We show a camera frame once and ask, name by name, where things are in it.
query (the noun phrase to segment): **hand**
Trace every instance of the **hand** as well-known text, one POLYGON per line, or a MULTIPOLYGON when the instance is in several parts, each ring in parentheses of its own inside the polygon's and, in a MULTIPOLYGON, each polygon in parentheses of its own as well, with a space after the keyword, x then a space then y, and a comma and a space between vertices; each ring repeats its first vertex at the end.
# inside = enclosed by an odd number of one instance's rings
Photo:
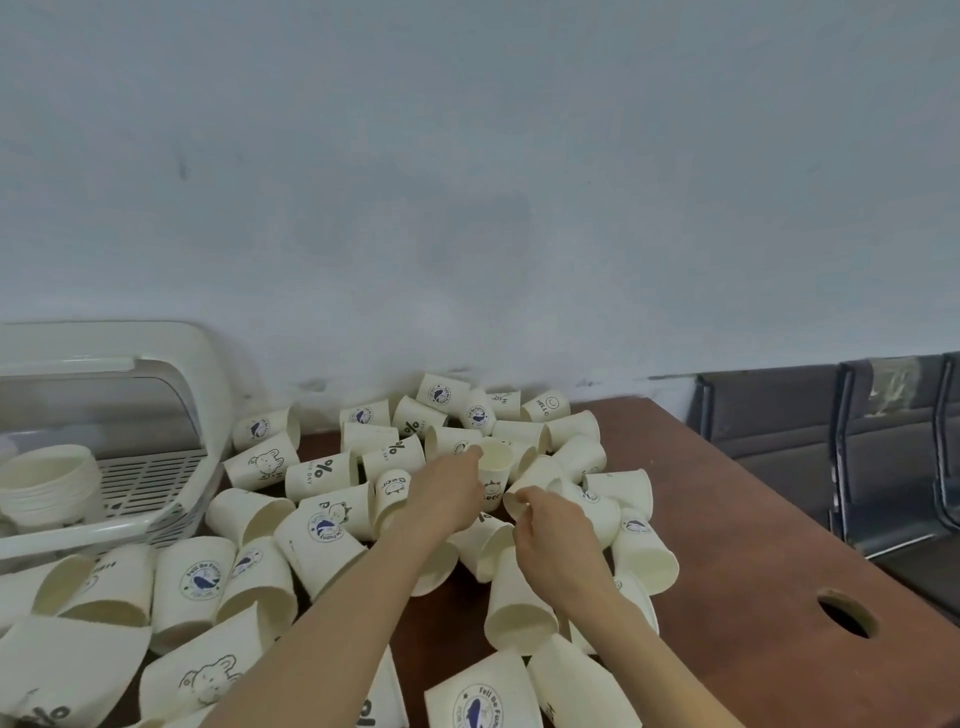
POLYGON ((418 470, 404 509, 439 541, 476 521, 483 506, 477 464, 483 451, 473 446, 459 455, 444 455, 418 470))
POLYGON ((616 596, 600 542, 584 511, 536 486, 517 491, 528 505, 516 522, 516 562, 543 601, 574 619, 597 599, 616 596))

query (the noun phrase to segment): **person's right hand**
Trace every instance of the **person's right hand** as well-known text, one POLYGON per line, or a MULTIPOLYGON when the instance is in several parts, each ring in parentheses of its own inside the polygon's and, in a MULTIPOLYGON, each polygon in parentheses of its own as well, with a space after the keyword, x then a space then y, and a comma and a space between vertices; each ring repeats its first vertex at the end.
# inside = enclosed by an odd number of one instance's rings
POLYGON ((516 497, 527 508, 516 522, 516 562, 543 601, 568 618, 616 587, 583 509, 556 493, 530 487, 516 497))

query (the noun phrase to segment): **forearm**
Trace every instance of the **forearm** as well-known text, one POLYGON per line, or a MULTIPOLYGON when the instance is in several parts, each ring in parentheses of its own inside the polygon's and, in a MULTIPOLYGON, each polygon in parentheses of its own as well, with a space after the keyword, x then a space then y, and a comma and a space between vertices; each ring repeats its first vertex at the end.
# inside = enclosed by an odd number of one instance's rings
POLYGON ((585 600, 574 623, 649 728, 743 728, 651 629, 636 605, 611 592, 585 600))
POLYGON ((353 728, 436 539, 405 512, 241 679, 204 728, 353 728))

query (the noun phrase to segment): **chair backrest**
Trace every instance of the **chair backrest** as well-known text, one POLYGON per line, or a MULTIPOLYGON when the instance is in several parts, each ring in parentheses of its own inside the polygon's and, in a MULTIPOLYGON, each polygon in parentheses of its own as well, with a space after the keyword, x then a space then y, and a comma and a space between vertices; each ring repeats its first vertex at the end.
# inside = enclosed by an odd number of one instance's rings
POLYGON ((700 375, 701 435, 825 528, 835 365, 700 375))
POLYGON ((941 465, 944 505, 954 518, 960 516, 960 352, 946 354, 944 379, 941 465))
POLYGON ((942 533, 934 410, 944 358, 843 365, 837 461, 847 541, 870 555, 942 533))

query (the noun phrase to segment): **person's right arm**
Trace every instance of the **person's right arm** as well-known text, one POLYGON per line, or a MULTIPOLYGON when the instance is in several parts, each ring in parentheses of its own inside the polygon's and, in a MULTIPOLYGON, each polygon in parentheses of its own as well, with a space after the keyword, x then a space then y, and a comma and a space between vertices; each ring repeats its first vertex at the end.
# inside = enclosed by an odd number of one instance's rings
POLYGON ((583 510, 541 488, 517 493, 516 560, 531 588, 577 625, 649 728, 743 728, 613 585, 583 510))

